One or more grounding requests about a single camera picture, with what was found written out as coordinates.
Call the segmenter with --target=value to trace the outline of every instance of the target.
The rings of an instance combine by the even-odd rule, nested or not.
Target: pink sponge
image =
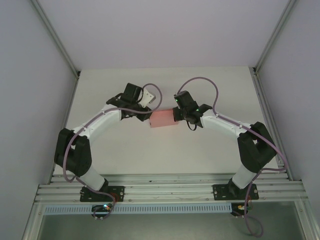
[[[151,128],[178,124],[178,122],[174,120],[174,112],[172,109],[154,111],[149,120]]]

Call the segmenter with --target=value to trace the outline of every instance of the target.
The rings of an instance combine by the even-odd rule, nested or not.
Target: white tabletop
[[[264,123],[249,68],[180,67],[83,70],[80,75],[67,128],[75,128],[101,110],[106,101],[122,93],[127,83],[154,83],[163,93],[160,109],[176,107],[174,94],[190,78],[206,77],[219,89],[216,110],[245,123]],[[153,93],[157,90],[148,87]],[[198,105],[212,105],[215,88],[205,80],[189,83]],[[151,108],[157,105],[159,95]],[[235,173],[241,165],[236,137],[198,127],[178,125],[150,128],[149,121],[123,119],[91,146],[92,162],[100,174],[202,174]],[[268,165],[277,168],[273,159]],[[56,166],[55,174],[62,168]]]

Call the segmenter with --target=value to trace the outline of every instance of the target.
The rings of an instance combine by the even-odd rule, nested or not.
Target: cable
[[[197,129],[197,125],[194,125],[194,129],[192,129],[192,128],[190,127],[190,124],[189,124],[188,121],[186,121],[186,124],[188,125],[188,128],[189,128],[191,131],[195,131],[195,130]]]
[[[116,204],[116,200],[115,198],[110,195],[109,193],[106,193],[106,192],[102,192],[102,191],[96,191],[94,190],[93,188],[89,187],[86,185],[85,182],[83,182],[79,177],[77,176],[73,176],[71,179],[68,178],[67,176],[67,159],[68,159],[68,154],[69,154],[69,151],[70,151],[70,148],[72,146],[72,143],[74,142],[74,140],[77,138],[77,136],[82,133],[86,128],[88,128],[95,120],[97,120],[98,118],[100,118],[102,115],[108,113],[108,112],[111,112],[111,111],[115,111],[115,110],[122,110],[122,111],[129,111],[129,112],[132,112],[132,113],[136,113],[136,114],[150,114],[152,112],[154,112],[155,110],[157,110],[161,103],[162,103],[162,100],[163,100],[163,95],[162,95],[162,92],[160,90],[160,88],[153,84],[153,83],[147,83],[146,85],[144,85],[142,87],[142,89],[144,89],[146,86],[154,86],[158,91],[159,91],[159,94],[160,94],[160,100],[159,100],[159,103],[158,105],[150,110],[150,111],[137,111],[137,110],[132,110],[132,109],[129,109],[129,108],[125,108],[125,107],[113,107],[113,108],[110,108],[108,110],[106,110],[105,112],[100,112],[98,115],[96,115],[95,117],[93,117],[90,121],[88,121],[78,132],[76,132],[73,137],[71,138],[71,140],[69,141],[68,145],[66,146],[66,150],[65,150],[65,153],[64,153],[64,157],[63,157],[63,165],[62,165],[62,170],[63,170],[63,177],[64,179],[69,182],[69,183],[72,183],[74,179],[76,179],[79,183],[83,184],[86,188],[88,188],[91,192],[93,193],[96,193],[96,194],[101,194],[101,195],[106,195],[108,197],[110,197],[112,199],[112,202],[113,202],[113,206],[112,208],[110,209],[110,212],[108,214],[106,214],[103,219],[107,218],[110,213],[113,211],[114,207],[115,207],[115,204]]]
[[[193,77],[193,78],[189,79],[188,81],[186,81],[186,82],[180,87],[180,89],[178,90],[177,93],[179,93],[179,92],[182,90],[182,88],[183,88],[187,83],[189,83],[189,82],[191,82],[191,81],[193,81],[193,80],[196,80],[196,79],[203,79],[203,80],[206,80],[206,81],[210,82],[211,84],[213,84],[213,86],[214,86],[214,88],[215,88],[216,95],[215,95],[215,99],[214,99],[214,102],[213,102],[213,105],[212,105],[212,111],[213,111],[213,113],[214,113],[218,118],[220,118],[220,119],[222,119],[222,120],[224,120],[224,121],[226,121],[226,122],[228,122],[228,123],[231,123],[231,124],[233,124],[233,125],[236,125],[237,127],[242,127],[243,129],[249,131],[250,133],[252,133],[252,134],[255,135],[256,137],[258,137],[259,139],[263,140],[263,141],[264,141],[265,143],[267,143],[270,147],[272,147],[272,148],[276,151],[276,153],[279,154],[279,156],[280,156],[280,157],[282,158],[282,160],[283,160],[284,167],[282,167],[282,168],[278,168],[278,169],[276,169],[276,168],[262,168],[262,169],[255,175],[255,177],[252,179],[252,181],[250,182],[250,184],[249,184],[249,186],[248,186],[248,189],[247,189],[247,192],[246,192],[246,195],[245,195],[245,200],[244,200],[244,220],[245,220],[246,227],[247,227],[247,229],[248,229],[248,231],[250,232],[251,235],[253,235],[253,236],[257,237],[257,238],[260,238],[260,237],[262,237],[262,235],[264,234],[264,228],[263,228],[261,222],[260,222],[257,218],[255,218],[255,217],[253,217],[253,216],[248,216],[248,215],[247,215],[247,203],[248,203],[248,197],[249,197],[250,189],[251,189],[251,187],[252,187],[253,182],[257,179],[257,177],[261,174],[262,171],[265,171],[265,170],[275,171],[275,172],[284,171],[284,170],[286,170],[286,169],[288,168],[288,165],[289,165],[289,164],[288,164],[288,160],[287,160],[286,157],[282,154],[282,152],[281,152],[272,142],[270,142],[268,139],[266,139],[265,137],[261,136],[259,133],[251,130],[250,128],[248,128],[248,127],[246,127],[246,126],[243,126],[243,125],[240,126],[240,125],[241,125],[240,123],[235,122],[235,121],[232,121],[232,120],[230,120],[230,119],[228,119],[228,118],[226,118],[226,117],[223,117],[223,116],[219,115],[219,114],[216,112],[216,104],[217,104],[217,101],[218,101],[219,90],[218,90],[217,85],[216,85],[212,80],[210,80],[209,78],[202,77],[202,76]],[[251,230],[251,228],[250,228],[250,226],[249,226],[248,218],[251,218],[251,219],[254,219],[254,220],[258,221],[258,223],[259,223],[260,226],[261,226],[261,233],[260,233],[260,234],[255,234],[255,233]]]

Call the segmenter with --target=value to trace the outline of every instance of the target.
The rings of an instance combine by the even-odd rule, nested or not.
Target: gray wall
[[[27,0],[0,1],[0,233],[21,239],[75,78]]]
[[[301,0],[260,71],[290,167],[320,221],[320,1]]]

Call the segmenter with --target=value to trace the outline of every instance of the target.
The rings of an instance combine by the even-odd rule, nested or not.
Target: purple cable
[[[226,121],[226,122],[228,122],[228,123],[231,123],[231,124],[233,124],[233,125],[236,125],[237,127],[240,127],[240,125],[241,125],[240,123],[238,123],[238,122],[236,122],[236,121],[232,121],[232,120],[230,120],[230,119],[228,119],[228,118],[226,118],[226,117],[223,117],[223,116],[219,115],[219,114],[216,112],[216,103],[217,103],[217,101],[218,101],[219,90],[218,90],[217,85],[216,85],[212,80],[210,80],[209,78],[202,77],[202,76],[193,77],[193,78],[189,79],[188,81],[186,81],[186,82],[180,87],[180,89],[178,90],[177,93],[179,93],[179,92],[182,90],[182,88],[183,88],[187,83],[189,83],[189,82],[191,82],[191,81],[193,81],[193,80],[196,80],[196,79],[203,79],[203,80],[206,80],[206,81],[208,81],[208,82],[210,82],[210,83],[213,84],[213,86],[214,86],[214,88],[215,88],[215,92],[216,92],[216,96],[215,96],[215,99],[214,99],[214,102],[213,102],[213,106],[212,106],[212,111],[213,111],[213,113],[214,113],[218,118],[220,118],[220,119],[222,119],[222,120],[224,120],[224,121]],[[279,154],[279,156],[282,158],[283,164],[284,164],[284,167],[278,168],[278,169],[276,169],[276,168],[262,168],[262,169],[254,176],[254,178],[253,178],[252,181],[250,182],[250,184],[249,184],[249,186],[248,186],[248,190],[247,190],[246,195],[245,195],[245,200],[244,200],[244,220],[245,220],[246,227],[247,227],[247,229],[248,229],[248,231],[250,232],[251,235],[253,235],[253,236],[257,237],[257,238],[260,238],[260,237],[262,237],[262,235],[264,234],[264,227],[263,227],[262,223],[261,223],[257,218],[255,218],[255,217],[253,217],[253,216],[248,216],[248,215],[247,215],[247,203],[248,203],[248,198],[249,198],[250,189],[251,189],[251,187],[252,187],[253,182],[257,179],[257,177],[261,174],[262,171],[268,170],[268,171],[281,172],[281,171],[286,170],[286,169],[288,168],[288,165],[289,165],[289,164],[288,164],[288,160],[286,159],[286,157],[282,154],[282,152],[281,152],[272,142],[270,142],[268,139],[266,139],[265,137],[261,136],[259,133],[251,130],[250,128],[248,128],[248,127],[246,127],[246,126],[243,126],[243,125],[242,125],[241,127],[242,127],[243,129],[249,131],[250,133],[252,133],[252,134],[255,135],[256,137],[258,137],[259,139],[263,140],[263,141],[264,141],[265,143],[267,143],[270,147],[272,147],[272,148],[276,151],[276,153]],[[251,229],[250,226],[249,226],[248,218],[254,219],[254,220],[256,220],[256,221],[260,224],[260,226],[261,226],[261,233],[260,233],[260,234],[255,234],[255,233],[252,231],[252,229]]]
[[[67,159],[68,159],[68,154],[69,154],[69,151],[70,151],[70,148],[72,146],[72,143],[74,142],[74,140],[76,139],[76,137],[82,133],[88,126],[90,126],[95,120],[97,120],[98,118],[100,118],[102,115],[108,113],[108,112],[111,112],[111,111],[115,111],[115,110],[122,110],[122,111],[129,111],[129,112],[132,112],[132,113],[136,113],[136,114],[150,114],[150,113],[153,113],[155,110],[157,110],[161,103],[162,103],[162,98],[163,98],[163,95],[162,95],[162,92],[160,90],[160,88],[153,84],[153,83],[147,83],[146,85],[144,85],[142,87],[142,89],[144,89],[146,86],[154,86],[158,91],[159,91],[159,94],[160,94],[160,100],[159,100],[159,103],[158,105],[150,110],[150,111],[137,111],[137,110],[132,110],[132,109],[129,109],[129,108],[125,108],[125,107],[114,107],[114,108],[110,108],[108,110],[106,110],[104,113],[103,112],[100,112],[98,115],[96,115],[94,118],[92,118],[90,121],[88,121],[78,132],[76,132],[73,137],[71,138],[71,140],[69,141],[68,145],[66,146],[66,150],[65,150],[65,153],[64,153],[64,157],[63,157],[63,165],[62,165],[62,170],[63,170],[63,177],[64,179],[69,182],[69,183],[72,183],[73,180],[76,178],[78,180],[78,182],[80,182],[81,184],[83,184],[84,186],[86,186],[90,191],[92,191],[93,193],[96,193],[96,194],[102,194],[102,195],[106,195],[108,197],[110,197],[113,201],[113,206],[112,208],[110,209],[110,212],[108,214],[106,214],[103,219],[107,218],[110,213],[113,211],[115,205],[116,205],[116,200],[115,198],[106,193],[106,192],[101,192],[101,191],[96,191],[94,189],[92,189],[91,187],[87,186],[85,182],[83,182],[80,178],[76,177],[76,176],[73,176],[71,179],[68,178],[67,176]]]

